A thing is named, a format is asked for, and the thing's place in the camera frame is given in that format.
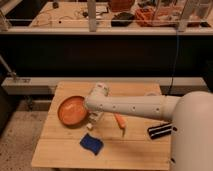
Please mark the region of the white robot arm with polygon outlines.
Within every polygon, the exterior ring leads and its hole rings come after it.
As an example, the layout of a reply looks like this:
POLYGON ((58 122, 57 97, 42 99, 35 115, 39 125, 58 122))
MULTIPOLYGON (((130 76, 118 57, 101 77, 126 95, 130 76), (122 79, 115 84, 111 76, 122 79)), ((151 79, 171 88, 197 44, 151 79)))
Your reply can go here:
POLYGON ((213 93, 109 96, 108 90, 97 83, 85 98, 85 107, 171 122, 169 171, 213 171, 213 93))

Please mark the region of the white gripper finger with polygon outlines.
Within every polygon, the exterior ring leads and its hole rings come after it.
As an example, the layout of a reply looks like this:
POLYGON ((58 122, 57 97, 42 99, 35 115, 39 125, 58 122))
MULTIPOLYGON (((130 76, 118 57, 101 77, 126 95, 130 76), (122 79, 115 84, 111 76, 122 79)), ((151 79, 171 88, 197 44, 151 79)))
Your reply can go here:
POLYGON ((88 123, 86 127, 88 130, 93 130, 93 125, 91 123, 88 123))

